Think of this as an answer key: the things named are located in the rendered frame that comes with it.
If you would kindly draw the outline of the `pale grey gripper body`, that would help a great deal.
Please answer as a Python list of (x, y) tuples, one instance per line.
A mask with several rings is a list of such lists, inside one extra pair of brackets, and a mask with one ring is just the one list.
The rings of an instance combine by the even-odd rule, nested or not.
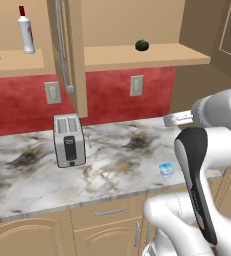
[(172, 113), (163, 117), (163, 122), (166, 127), (174, 127), (193, 122), (193, 115), (190, 111), (182, 111)]

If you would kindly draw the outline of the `blue and white yogurt cup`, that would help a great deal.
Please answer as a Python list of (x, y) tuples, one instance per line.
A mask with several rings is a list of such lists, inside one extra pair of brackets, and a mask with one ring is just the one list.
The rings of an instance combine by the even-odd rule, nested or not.
[(173, 176), (174, 168), (171, 162), (166, 162), (159, 165), (159, 171), (161, 176), (167, 179)]

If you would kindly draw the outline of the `dark green round vegetable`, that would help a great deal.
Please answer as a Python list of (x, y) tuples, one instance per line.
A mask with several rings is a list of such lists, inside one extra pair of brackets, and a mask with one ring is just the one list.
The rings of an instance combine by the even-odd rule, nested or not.
[(135, 49), (137, 51), (147, 51), (149, 49), (149, 43), (144, 39), (138, 40), (135, 43)]

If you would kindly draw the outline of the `tan panelled cabinet door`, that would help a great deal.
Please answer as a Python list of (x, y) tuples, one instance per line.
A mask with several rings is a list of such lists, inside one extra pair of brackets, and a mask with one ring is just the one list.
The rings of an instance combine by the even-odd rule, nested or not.
[(211, 64), (231, 78), (231, 0), (225, 0)]

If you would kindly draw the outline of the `silver two-slot toaster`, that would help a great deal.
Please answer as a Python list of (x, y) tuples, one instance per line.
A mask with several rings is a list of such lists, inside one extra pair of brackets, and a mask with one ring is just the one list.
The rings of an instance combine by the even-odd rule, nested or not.
[(77, 114), (53, 117), (53, 142), (59, 168), (81, 166), (86, 163), (85, 136)]

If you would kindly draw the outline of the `tan open cabinet door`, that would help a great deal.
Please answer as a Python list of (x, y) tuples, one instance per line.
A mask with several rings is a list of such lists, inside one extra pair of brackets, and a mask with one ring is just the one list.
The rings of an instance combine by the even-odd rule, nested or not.
[[(64, 88), (59, 58), (59, 46), (55, 17), (55, 0), (46, 1), (52, 38), (55, 70), (59, 81)], [(66, 94), (78, 116), (87, 117), (88, 109), (80, 0), (67, 0), (66, 2), (60, 3), (60, 22), (67, 83), (74, 86), (74, 92), (66, 92)]]

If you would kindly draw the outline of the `tan drawer front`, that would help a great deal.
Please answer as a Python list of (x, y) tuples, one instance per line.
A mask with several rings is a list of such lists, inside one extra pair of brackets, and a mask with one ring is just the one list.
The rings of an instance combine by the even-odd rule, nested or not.
[[(74, 220), (79, 220), (80, 218), (83, 218), (83, 221), (101, 223), (109, 223), (112, 221), (138, 217), (142, 214), (142, 203), (144, 199), (145, 195), (137, 195), (133, 197), (82, 206), (80, 208), (74, 208), (72, 210), (72, 217)], [(100, 217), (94, 215), (95, 212), (105, 212), (122, 208), (123, 206), (126, 206), (126, 210), (124, 212)]]

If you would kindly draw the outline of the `tan arched base cabinet door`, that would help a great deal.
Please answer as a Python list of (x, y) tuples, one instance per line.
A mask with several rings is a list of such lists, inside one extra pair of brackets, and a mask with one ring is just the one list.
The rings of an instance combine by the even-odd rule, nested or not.
[(148, 222), (146, 220), (143, 220), (139, 256), (145, 256), (147, 254), (147, 252), (149, 250), (149, 246), (150, 246), (150, 244), (154, 238), (154, 235), (155, 235), (155, 227), (153, 225), (151, 225), (151, 233), (150, 233), (149, 241), (148, 241), (148, 244), (145, 243), (147, 225), (148, 225)]
[(142, 217), (75, 231), (77, 256), (138, 256), (140, 238), (134, 247), (137, 221), (141, 236)]
[(0, 256), (75, 256), (57, 219), (38, 217), (0, 224)]

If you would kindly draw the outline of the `white bottle with red cap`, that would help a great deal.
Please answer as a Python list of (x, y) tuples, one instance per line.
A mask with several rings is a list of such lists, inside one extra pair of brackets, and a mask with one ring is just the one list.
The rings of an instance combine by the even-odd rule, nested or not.
[(20, 18), (18, 19), (19, 31), (23, 43), (23, 51), (25, 54), (34, 54), (35, 47), (32, 36), (31, 22), (25, 16), (25, 10), (23, 6), (19, 7)]

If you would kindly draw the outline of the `grey wall outlet plate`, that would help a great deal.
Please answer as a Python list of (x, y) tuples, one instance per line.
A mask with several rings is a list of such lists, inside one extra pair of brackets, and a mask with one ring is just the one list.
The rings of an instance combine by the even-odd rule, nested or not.
[(45, 93), (48, 104), (60, 104), (61, 94), (58, 82), (45, 82)]
[(130, 96), (141, 96), (143, 90), (143, 76), (132, 76), (130, 81)]

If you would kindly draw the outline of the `tan open wall cabinet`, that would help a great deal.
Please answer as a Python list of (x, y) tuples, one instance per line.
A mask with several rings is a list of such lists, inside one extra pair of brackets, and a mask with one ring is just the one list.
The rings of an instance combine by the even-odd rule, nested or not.
[[(25, 54), (19, 31), (19, 7), (31, 21), (34, 54)], [(54, 74), (46, 0), (0, 0), (0, 77)]]
[[(179, 42), (185, 0), (81, 0), (85, 69), (200, 65), (210, 57)], [(147, 51), (135, 43), (144, 39)]]

